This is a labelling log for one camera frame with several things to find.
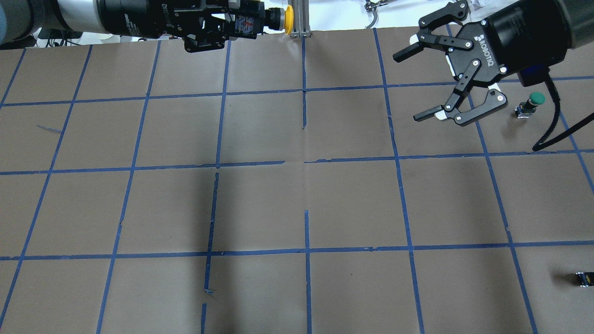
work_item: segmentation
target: blue tape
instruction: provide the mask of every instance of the blue tape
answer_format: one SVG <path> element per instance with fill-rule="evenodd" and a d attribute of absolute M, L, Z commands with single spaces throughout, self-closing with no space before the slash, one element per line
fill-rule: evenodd
<path fill-rule="evenodd" d="M 483 153 L 461 153 L 461 154 L 450 154 L 450 155 L 409 155 L 409 156 L 400 156 L 398 159 L 400 160 L 409 160 L 409 159 L 447 159 L 451 157 L 478 157 L 478 156 L 485 156 Z"/>
<path fill-rule="evenodd" d="M 21 53 L 21 56 L 18 59 L 17 66 L 14 68 L 14 71 L 12 72 L 12 77 L 10 77 L 10 81 L 8 82 L 8 86 L 6 87 L 6 90 L 4 91 L 4 95 L 2 96 L 2 100 L 0 101 L 0 108 L 2 106 L 4 106 L 4 102 L 6 101 L 6 98 L 8 96 L 8 92 L 10 92 L 10 88 L 12 87 L 12 83 L 14 82 L 14 79 L 17 77 L 18 69 L 21 67 L 21 63 L 23 62 L 23 58 L 25 57 L 25 53 L 26 52 L 27 52 L 27 49 L 23 49 L 23 52 Z"/>
<path fill-rule="evenodd" d="M 506 248 L 509 244 L 461 244 L 461 245 L 419 245 L 415 250 L 469 250 L 483 248 Z"/>
<path fill-rule="evenodd" d="M 227 92 L 227 95 L 256 95 L 256 94 L 283 94 L 301 92 L 301 89 L 254 90 L 251 92 Z"/>
<path fill-rule="evenodd" d="M 151 96 L 151 100 L 160 99 L 183 99 L 185 97 L 208 97 L 208 96 L 221 96 L 223 93 L 202 93 L 202 94 L 178 94 L 178 95 L 157 95 Z"/>
<path fill-rule="evenodd" d="M 77 254 L 77 255 L 29 255 L 25 261 L 30 260 L 88 260 L 88 259 L 110 259 L 111 254 Z"/>
<path fill-rule="evenodd" d="M 214 221 L 217 212 L 217 194 L 219 192 L 219 173 L 214 174 L 214 187 L 213 187 L 213 204 L 210 208 L 210 227 L 208 229 L 208 247 L 206 257 L 206 268 L 204 270 L 204 290 L 206 293 L 210 293 L 210 264 L 212 260 L 213 252 L 213 239 L 214 239 Z"/>
<path fill-rule="evenodd" d="M 225 58 L 225 74 L 223 76 L 223 94 L 221 95 L 221 111 L 219 116 L 219 135 L 217 136 L 216 166 L 221 163 L 221 143 L 223 141 L 223 121 L 225 120 L 225 100 L 227 99 L 227 79 L 229 76 L 229 58 L 231 55 L 231 41 L 227 44 L 227 57 Z"/>
<path fill-rule="evenodd" d="M 376 156 L 376 157 L 339 157 L 334 159 L 318 159 L 315 161 L 305 161 L 304 163 L 325 163 L 325 162 L 351 162 L 351 161 L 385 161 L 394 160 L 393 156 Z"/>
<path fill-rule="evenodd" d="M 54 128 L 51 128 L 51 127 L 44 127 L 43 125 L 39 125 L 39 124 L 37 125 L 37 127 L 38 128 L 42 128 L 44 130 L 53 131 L 53 132 L 56 132 L 56 133 L 62 133 L 62 131 L 60 131 L 58 129 L 54 129 Z"/>
<path fill-rule="evenodd" d="M 470 107 L 474 108 L 474 103 L 473 103 L 472 97 L 470 95 L 468 96 L 468 102 L 470 103 Z M 491 158 L 489 156 L 489 151 L 486 147 L 485 137 L 482 134 L 480 123 L 477 121 L 477 122 L 475 122 L 475 124 L 476 124 L 476 130 L 479 135 L 479 139 L 481 140 L 481 146 L 483 148 L 483 151 L 485 152 L 485 160 L 486 160 L 487 168 L 489 169 L 489 174 L 491 176 L 491 182 L 493 183 L 493 189 L 495 191 L 495 197 L 497 198 L 497 204 L 499 205 L 499 211 L 501 213 L 501 220 L 503 221 L 505 233 L 507 234 L 507 242 L 510 246 L 511 257 L 514 261 L 514 267 L 516 268 L 516 274 L 518 276 L 518 281 L 520 283 L 520 290 L 522 291 L 522 297 L 524 298 L 524 304 L 526 306 L 526 312 L 528 315 L 528 319 L 530 321 L 532 333 L 538 334 L 538 329 L 536 327 L 534 315 L 532 314 L 532 306 L 530 305 L 530 299 L 528 298 L 528 293 L 526 291 L 526 285 L 524 284 L 524 277 L 522 275 L 522 270 L 520 268 L 520 262 L 518 261 L 516 249 L 514 247 L 514 241 L 511 236 L 511 232 L 509 230 L 509 224 L 507 221 L 507 215 L 505 214 L 505 208 L 503 207 L 501 193 L 499 191 L 499 186 L 497 185 L 497 179 L 495 178 L 495 172 L 493 171 L 493 165 L 491 164 Z"/>
<path fill-rule="evenodd" d="M 64 138 L 64 132 L 66 132 L 66 127 L 68 126 L 68 121 L 69 121 L 70 115 L 72 113 L 72 107 L 74 106 L 74 101 L 76 100 L 76 97 L 78 95 L 78 90 L 80 89 L 80 84 L 83 81 L 84 73 L 87 70 L 87 65 L 89 64 L 89 58 L 91 57 L 92 50 L 93 50 L 93 46 L 91 45 L 89 47 L 89 52 L 87 53 L 87 58 L 83 65 L 83 70 L 80 74 L 80 77 L 78 78 L 78 83 L 77 83 L 76 89 L 74 90 L 74 95 L 73 95 L 72 101 L 70 103 L 70 108 L 68 108 L 68 113 L 66 114 L 66 118 L 64 120 L 64 126 L 62 127 L 62 133 L 60 134 L 60 138 L 58 139 L 58 143 L 56 145 L 56 150 L 54 151 L 54 154 L 53 154 L 52 163 L 48 170 L 48 175 L 45 178 L 45 183 L 43 184 L 42 192 L 41 192 L 41 195 L 39 196 L 39 201 L 37 202 L 37 207 L 35 208 L 35 213 L 33 214 L 33 220 L 31 221 L 31 225 L 29 226 L 29 231 L 27 232 L 27 238 L 25 238 L 23 250 L 21 251 L 21 255 L 18 259 L 17 268 L 15 269 L 14 276 L 12 277 L 12 281 L 10 284 L 10 288 L 8 289 L 8 295 L 4 302 L 4 307 L 2 308 L 2 313 L 0 314 L 0 328 L 2 328 L 2 324 L 4 323 L 4 318 L 5 318 L 6 312 L 8 310 L 8 305 L 10 304 L 10 299 L 12 297 L 12 293 L 14 292 L 14 287 L 17 283 L 18 274 L 20 273 L 21 266 L 23 265 L 23 260 L 25 258 L 25 254 L 27 252 L 27 247 L 29 246 L 29 242 L 31 240 L 31 235 L 33 234 L 33 229 L 35 228 L 35 223 L 37 222 L 37 217 L 39 215 L 39 209 L 41 208 L 41 205 L 43 203 L 43 197 L 45 196 L 45 192 L 48 189 L 49 178 L 52 176 L 52 169 L 56 163 L 56 158 L 58 157 L 58 152 L 60 151 L 60 146 L 62 145 L 62 139 Z M 18 68 L 19 68 L 19 66 L 17 66 L 15 73 L 13 73 L 12 79 L 14 79 L 14 77 L 16 76 L 16 72 L 17 72 Z"/>
<path fill-rule="evenodd" d="M 406 197 L 405 197 L 405 190 L 404 185 L 402 183 L 402 173 L 400 172 L 400 158 L 398 155 L 398 148 L 396 146 L 396 139 L 394 136 L 394 125 L 392 123 L 392 111 L 390 108 L 390 98 L 388 96 L 388 85 L 386 83 L 386 71 L 384 69 L 384 61 L 381 57 L 381 48 L 380 48 L 380 40 L 377 36 L 377 30 L 373 28 L 373 35 L 375 39 L 375 47 L 377 48 L 377 56 L 380 60 L 380 70 L 381 70 L 381 79 L 384 88 L 384 97 L 386 99 L 386 112 L 388 116 L 388 125 L 390 126 L 390 139 L 392 141 L 392 148 L 394 150 L 394 156 L 397 157 L 394 161 L 396 162 L 396 175 L 398 179 L 398 188 L 400 191 L 400 202 L 402 204 L 402 213 L 405 222 L 405 230 L 406 230 L 406 244 L 409 249 L 409 260 L 410 260 L 410 273 L 412 277 L 412 285 L 413 291 L 415 294 L 415 305 L 416 305 L 416 314 L 419 321 L 419 331 L 421 334 L 425 334 L 425 325 L 423 323 L 423 314 L 421 310 L 421 297 L 419 295 L 419 284 L 416 279 L 416 266 L 415 266 L 415 256 L 413 254 L 413 243 L 412 237 L 410 235 L 410 225 L 408 220 L 408 211 L 406 209 Z"/>
<path fill-rule="evenodd" d="M 16 171 L 0 172 L 0 175 L 29 175 L 29 174 L 47 174 L 49 171 Z"/>
<path fill-rule="evenodd" d="M 305 37 L 301 37 L 301 71 L 302 71 L 302 90 L 303 90 L 303 129 L 307 126 L 307 100 L 305 94 L 307 93 L 307 81 L 305 73 Z"/>
<path fill-rule="evenodd" d="M 305 211 L 305 298 L 307 304 L 307 334 L 312 333 L 311 326 L 311 261 L 309 253 L 309 210 Z"/>
<path fill-rule="evenodd" d="M 305 89 L 306 92 L 324 92 L 328 90 L 355 90 L 355 89 L 376 89 L 376 88 L 383 88 L 382 85 L 374 85 L 374 86 L 346 86 L 346 87 L 318 87 L 318 88 L 307 88 Z"/>
<path fill-rule="evenodd" d="M 200 316 L 200 334 L 206 330 L 206 303 L 202 303 L 202 315 Z"/>
<path fill-rule="evenodd" d="M 136 167 L 136 159 L 138 157 L 138 147 L 140 146 L 140 138 L 142 136 L 143 127 L 144 127 L 144 118 L 146 116 L 146 111 L 147 111 L 147 107 L 149 104 L 150 92 L 151 92 L 151 89 L 153 88 L 154 73 L 157 69 L 157 60 L 159 59 L 160 50 L 161 50 L 161 41 L 158 41 L 157 49 L 154 54 L 153 68 L 151 70 L 150 79 L 148 81 L 148 89 L 147 89 L 146 96 L 144 98 L 143 112 L 140 116 L 140 123 L 138 125 L 138 133 L 136 135 L 136 144 L 134 146 L 134 154 L 132 156 L 132 164 L 130 167 L 130 176 L 128 177 L 128 185 L 126 187 L 126 193 L 124 195 L 124 203 L 122 204 L 122 212 L 121 212 L 120 218 L 119 218 L 118 230 L 116 233 L 115 240 L 113 242 L 113 251 L 112 251 L 112 255 L 111 255 L 111 260 L 109 261 L 108 276 L 107 276 L 107 280 L 105 282 L 105 289 L 103 291 L 103 299 L 101 301 L 101 308 L 99 311 L 99 320 L 97 321 L 96 334 L 101 333 L 101 326 L 103 325 L 103 315 L 105 313 L 105 305 L 107 303 L 107 299 L 108 299 L 108 295 L 109 295 L 109 286 L 111 284 L 111 278 L 112 278 L 112 274 L 113 274 L 113 266 L 115 265 L 116 255 L 118 253 L 119 239 L 120 239 L 121 232 L 122 232 L 122 222 L 124 221 L 124 217 L 126 215 L 126 208 L 128 207 L 128 199 L 129 199 L 129 195 L 130 195 L 130 189 L 132 188 L 132 180 L 134 179 L 134 169 Z"/>

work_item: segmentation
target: blue tape grid line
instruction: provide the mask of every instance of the blue tape grid line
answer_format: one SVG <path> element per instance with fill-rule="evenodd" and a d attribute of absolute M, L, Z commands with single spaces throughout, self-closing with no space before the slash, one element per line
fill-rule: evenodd
<path fill-rule="evenodd" d="M 526 247 L 560 247 L 560 246 L 594 246 L 594 240 L 570 240 L 570 241 L 533 241 L 514 242 L 513 244 L 452 244 L 452 245 L 414 245 L 414 250 L 470 250 L 484 248 L 526 248 Z M 211 256 L 254 256 L 273 254 L 305 254 L 305 253 L 358 253 L 374 251 L 409 251 L 410 247 L 402 246 L 380 246 L 380 247 L 323 247 L 323 248 L 285 248 L 277 250 L 254 250 L 254 251 L 212 251 Z M 85 259 L 111 259 L 111 254 L 77 254 L 77 255 L 32 255 L 25 256 L 24 261 L 39 260 L 85 260 Z M 176 253 L 119 253 L 116 259 L 162 259 L 168 257 L 208 257 L 208 252 L 176 252 Z M 19 261 L 20 256 L 0 256 L 0 261 Z"/>
<path fill-rule="evenodd" d="M 474 108 L 474 103 L 472 101 L 472 97 L 468 96 L 468 102 L 470 103 L 470 107 Z M 522 297 L 524 299 L 524 304 L 526 306 L 526 312 L 528 315 L 528 319 L 530 321 L 530 326 L 532 328 L 533 334 L 538 334 L 538 328 L 536 327 L 536 322 L 534 320 L 534 315 L 532 313 L 532 306 L 530 305 L 530 298 L 528 298 L 528 293 L 526 291 L 526 285 L 524 283 L 524 277 L 522 275 L 522 269 L 520 268 L 520 262 L 518 261 L 518 256 L 516 253 L 516 248 L 514 246 L 513 237 L 511 236 L 511 231 L 509 229 L 509 224 L 507 221 L 507 215 L 505 214 L 505 208 L 503 207 L 503 201 L 501 199 L 501 193 L 499 192 L 499 186 L 497 185 L 497 179 L 495 177 L 495 172 L 493 170 L 493 165 L 491 164 L 491 157 L 489 156 L 489 151 L 486 146 L 485 138 L 482 134 L 481 125 L 479 122 L 476 122 L 476 130 L 478 132 L 479 138 L 481 140 L 481 146 L 485 153 L 485 160 L 487 164 L 487 168 L 489 169 L 489 174 L 491 176 L 491 182 L 493 183 L 493 189 L 495 191 L 495 197 L 497 198 L 497 204 L 499 205 L 499 211 L 501 213 L 501 220 L 503 221 L 503 226 L 505 228 L 505 233 L 507 235 L 507 242 L 510 247 L 511 257 L 514 261 L 514 266 L 516 268 L 516 274 L 518 276 L 518 281 L 520 283 L 520 290 L 522 292 Z"/>
<path fill-rule="evenodd" d="M 303 79 L 303 128 L 307 125 L 307 101 L 305 93 L 307 93 L 307 81 L 305 79 L 305 37 L 301 37 L 301 70 Z"/>
<path fill-rule="evenodd" d="M 105 289 L 103 290 L 103 298 L 101 300 L 101 308 L 99 310 L 99 319 L 97 321 L 97 330 L 96 330 L 97 334 L 101 333 L 101 328 L 103 325 L 103 316 L 105 314 L 105 305 L 107 304 L 107 300 L 108 300 L 109 287 L 110 287 L 111 279 L 112 279 L 112 275 L 113 275 L 113 267 L 115 265 L 116 254 L 118 253 L 119 239 L 120 239 L 120 236 L 122 233 L 122 222 L 124 221 L 124 217 L 126 215 L 126 208 L 128 206 L 128 199 L 130 196 L 130 189 L 132 188 L 132 180 L 134 178 L 134 171 L 135 171 L 135 167 L 136 167 L 136 158 L 138 157 L 138 148 L 140 147 L 140 138 L 142 137 L 142 133 L 143 133 L 144 119 L 146 116 L 147 107 L 149 105 L 150 92 L 151 92 L 151 89 L 153 88 L 154 73 L 157 69 L 157 61 L 159 59 L 160 50 L 161 50 L 161 41 L 158 41 L 157 48 L 156 48 L 155 54 L 154 54 L 153 68 L 151 70 L 150 80 L 148 81 L 147 93 L 146 93 L 146 97 L 144 99 L 143 112 L 140 117 L 140 123 L 138 125 L 136 144 L 134 146 L 134 154 L 132 156 L 132 164 L 130 167 L 130 176 L 128 178 L 128 185 L 126 187 L 126 193 L 124 195 L 124 203 L 122 204 L 122 212 L 120 214 L 118 229 L 116 231 L 115 240 L 113 242 L 113 250 L 112 250 L 111 258 L 109 261 L 108 276 L 105 281 Z"/>
<path fill-rule="evenodd" d="M 583 77 L 558 77 L 553 78 L 553 81 L 567 81 L 567 80 L 594 80 L 594 76 L 583 76 Z M 503 79 L 500 83 L 518 83 L 518 79 Z M 447 82 L 436 82 L 436 83 L 405 83 L 405 84 L 387 84 L 388 88 L 398 87 L 425 87 L 425 86 L 453 86 L 455 81 Z M 230 95 L 252 95 L 252 94 L 283 94 L 283 93 L 295 93 L 295 92 L 327 92 L 332 90 L 358 90 L 358 89 L 381 89 L 384 85 L 370 85 L 370 86 L 344 86 L 344 87 L 314 87 L 314 88 L 301 88 L 301 89 L 281 89 L 281 90 L 255 90 L 245 92 L 226 92 L 226 96 Z M 223 93 L 202 93 L 202 94 L 179 94 L 179 95 L 158 95 L 150 96 L 149 99 L 180 99 L 185 97 L 207 97 L 207 96 L 223 96 Z M 87 100 L 76 100 L 74 103 L 94 103 L 94 102 L 113 102 L 113 101 L 129 101 L 129 100 L 144 100 L 146 97 L 135 96 L 135 97 L 117 97 L 111 99 L 87 99 Z M 19 103 L 5 103 L 4 106 L 34 106 L 34 105 L 59 105 L 69 104 L 71 101 L 40 101 L 40 102 L 19 102 Z"/>
<path fill-rule="evenodd" d="M 221 95 L 221 112 L 219 117 L 219 135 L 217 137 L 217 158 L 216 167 L 221 163 L 221 142 L 223 140 L 223 121 L 225 120 L 225 100 L 227 99 L 227 78 L 229 77 L 229 58 L 231 55 L 231 41 L 227 43 L 227 55 L 225 58 L 225 73 L 223 76 L 223 93 Z"/>
<path fill-rule="evenodd" d="M 388 124 L 390 126 L 390 138 L 392 141 L 392 148 L 394 150 L 394 161 L 396 162 L 396 175 L 398 178 L 398 188 L 400 190 L 400 201 L 402 203 L 402 213 L 404 216 L 405 230 L 406 230 L 406 244 L 409 248 L 409 260 L 410 260 L 410 273 L 412 276 L 412 286 L 415 294 L 416 314 L 419 321 L 419 332 L 425 334 L 425 326 L 423 324 L 423 314 L 421 309 L 421 296 L 419 295 L 419 284 L 416 278 L 416 266 L 415 266 L 415 254 L 412 243 L 412 237 L 410 235 L 410 225 L 408 220 L 408 211 L 406 209 L 406 197 L 405 189 L 402 182 L 402 173 L 400 172 L 400 156 L 398 155 L 398 148 L 396 146 L 396 139 L 394 136 L 394 125 L 392 123 L 392 111 L 390 109 L 390 98 L 388 96 L 388 85 L 386 82 L 386 71 L 384 70 L 384 61 L 381 56 L 380 40 L 377 36 L 377 30 L 373 28 L 373 35 L 375 38 L 375 47 L 377 48 L 377 56 L 380 60 L 381 79 L 384 88 L 384 97 L 386 99 L 386 111 L 388 116 Z"/>
<path fill-rule="evenodd" d="M 202 314 L 200 316 L 200 334 L 206 330 L 206 303 L 202 303 Z"/>
<path fill-rule="evenodd" d="M 311 249 L 309 247 L 309 210 L 305 211 L 305 296 L 307 304 L 307 334 L 312 334 L 311 321 L 311 266 L 310 255 Z"/>
<path fill-rule="evenodd" d="M 25 57 L 26 52 L 27 52 L 27 49 L 23 49 L 23 52 L 21 53 L 21 56 L 18 59 L 17 66 L 14 68 L 14 72 L 12 72 L 12 77 L 10 77 L 10 81 L 8 82 L 8 86 L 6 87 L 6 91 L 4 91 L 4 95 L 2 96 L 2 100 L 0 101 L 0 109 L 4 105 L 4 102 L 6 101 L 6 97 L 8 96 L 8 92 L 10 91 L 10 87 L 12 87 L 12 83 L 14 82 L 14 79 L 17 77 L 18 69 L 21 67 L 21 63 L 23 62 L 23 58 Z"/>
<path fill-rule="evenodd" d="M 538 151 L 538 152 L 499 152 L 489 153 L 489 156 L 529 156 L 529 155 L 567 155 L 574 154 L 575 150 L 560 150 L 556 152 L 549 151 Z M 594 153 L 594 149 L 579 150 L 579 153 Z M 461 154 L 449 154 L 449 155 L 411 155 L 411 156 L 399 156 L 399 160 L 408 159 L 448 159 L 456 157 L 484 157 L 484 153 L 461 153 Z M 354 161 L 383 161 L 383 160 L 395 160 L 393 156 L 376 156 L 376 157 L 341 157 L 333 159 L 317 159 L 314 161 L 305 161 L 304 163 L 330 163 L 330 162 L 354 162 Z M 220 163 L 219 167 L 241 167 L 241 166 L 263 166 L 263 165 L 282 165 L 284 160 L 274 161 L 254 161 L 254 162 L 231 162 L 231 163 Z M 163 166 L 136 166 L 135 171 L 150 171 L 155 169 L 192 169 L 192 168 L 216 168 L 215 163 L 205 163 L 203 165 L 163 165 Z M 64 174 L 64 173 L 92 173 L 92 172 L 122 172 L 130 171 L 130 167 L 115 167 L 115 168 L 81 168 L 81 169 L 54 169 L 52 174 Z M 48 170 L 44 171 L 10 171 L 0 172 L 0 175 L 30 175 L 30 174 L 47 174 Z"/>
<path fill-rule="evenodd" d="M 37 217 L 39 215 L 39 210 L 43 203 L 43 196 L 45 195 L 45 192 L 48 189 L 49 179 L 52 176 L 52 170 L 56 164 L 56 159 L 58 158 L 58 152 L 60 151 L 60 147 L 62 145 L 62 140 L 64 139 L 64 133 L 66 132 L 66 127 L 68 126 L 68 121 L 70 119 L 70 115 L 72 114 L 72 108 L 74 107 L 74 101 L 76 100 L 76 97 L 78 95 L 80 85 L 83 82 L 84 73 L 87 70 L 87 65 L 89 64 L 89 58 L 91 57 L 92 50 L 93 50 L 93 46 L 91 45 L 89 47 L 89 51 L 87 52 L 87 58 L 84 61 L 82 72 L 78 78 L 78 83 L 77 83 L 76 89 L 74 90 L 74 94 L 72 96 L 72 101 L 70 103 L 70 107 L 68 108 L 68 113 L 66 114 L 66 118 L 64 119 L 64 125 L 62 126 L 62 132 L 60 133 L 60 138 L 58 139 L 58 143 L 56 144 L 56 150 L 53 153 L 52 163 L 50 164 L 50 167 L 48 170 L 48 175 L 45 178 L 45 183 L 43 184 L 42 192 L 41 192 L 41 195 L 39 196 L 39 201 L 37 202 L 37 207 L 35 208 L 35 213 L 33 215 L 31 225 L 29 226 L 29 231 L 27 232 L 27 238 L 25 239 L 25 243 L 23 245 L 23 250 L 21 251 L 21 255 L 18 259 L 17 268 L 15 269 L 14 276 L 12 277 L 12 282 L 11 282 L 10 288 L 8 290 L 8 295 L 6 297 L 6 301 L 4 302 L 4 307 L 2 308 L 2 314 L 0 314 L 0 328 L 2 327 L 4 318 L 6 316 L 6 312 L 8 311 L 8 305 L 10 304 L 10 299 L 12 297 L 12 293 L 14 292 L 14 287 L 17 283 L 18 274 L 20 273 L 21 266 L 23 265 L 23 260 L 24 260 L 25 254 L 27 252 L 27 247 L 29 246 L 29 241 L 31 240 L 31 235 L 33 233 L 33 229 L 35 228 L 35 223 L 36 223 Z M 23 60 L 24 54 L 25 54 L 25 52 L 23 51 L 23 53 L 21 54 L 21 59 L 19 60 L 19 63 L 17 65 L 17 68 L 15 69 L 15 71 L 12 75 L 9 87 L 7 88 L 6 92 L 4 93 L 4 97 L 2 99 L 4 99 L 8 95 L 8 90 L 10 89 L 10 86 L 12 84 L 12 81 L 14 81 L 15 76 L 17 75 L 17 71 L 20 67 L 21 61 Z"/>
<path fill-rule="evenodd" d="M 214 175 L 213 204 L 210 209 L 210 227 L 208 229 L 208 247 L 206 251 L 206 268 L 204 269 L 204 291 L 210 293 L 210 263 L 213 255 L 214 221 L 217 211 L 217 193 L 219 190 L 219 173 Z"/>

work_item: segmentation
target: small electronic component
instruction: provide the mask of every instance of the small electronic component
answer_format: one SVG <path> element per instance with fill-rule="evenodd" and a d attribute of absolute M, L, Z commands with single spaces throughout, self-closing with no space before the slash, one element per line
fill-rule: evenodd
<path fill-rule="evenodd" d="M 587 288 L 589 286 L 594 286 L 594 272 L 579 272 L 576 273 L 577 284 L 581 287 Z"/>
<path fill-rule="evenodd" d="M 518 118 L 530 118 L 536 112 L 536 107 L 545 103 L 545 96 L 539 92 L 530 94 L 526 102 L 520 103 L 514 111 Z"/>

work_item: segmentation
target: small black object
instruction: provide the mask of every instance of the small black object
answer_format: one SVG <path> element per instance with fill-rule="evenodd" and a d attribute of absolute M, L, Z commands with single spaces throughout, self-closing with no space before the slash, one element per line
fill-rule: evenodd
<path fill-rule="evenodd" d="M 576 273 L 577 284 L 583 288 L 594 286 L 594 272 Z"/>

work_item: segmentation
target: black cable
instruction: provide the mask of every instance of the black cable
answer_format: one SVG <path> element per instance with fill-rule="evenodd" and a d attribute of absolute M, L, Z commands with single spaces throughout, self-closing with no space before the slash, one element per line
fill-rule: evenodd
<path fill-rule="evenodd" d="M 559 93 L 557 92 L 555 83 L 553 83 L 553 80 L 551 79 L 551 77 L 549 75 L 547 75 L 545 84 L 546 84 L 547 89 L 549 90 L 549 94 L 551 95 L 551 98 L 553 99 L 553 103 L 555 104 L 555 114 L 553 114 L 553 120 L 551 122 L 551 125 L 545 132 L 545 134 L 536 142 L 536 144 L 534 144 L 534 146 L 532 146 L 532 150 L 534 152 L 540 151 L 540 150 L 545 149 L 553 144 L 558 143 L 559 141 L 561 141 L 561 140 L 569 137 L 573 133 L 575 133 L 577 130 L 583 128 L 586 124 L 594 121 L 594 112 L 593 112 L 590 115 L 588 115 L 586 118 L 584 118 L 583 120 L 576 123 L 571 128 L 565 130 L 563 133 L 556 136 L 555 138 L 553 138 L 549 141 L 545 141 L 551 135 L 551 133 L 555 130 L 555 127 L 557 126 L 557 123 L 559 122 L 559 116 L 561 115 L 561 99 L 559 98 Z"/>

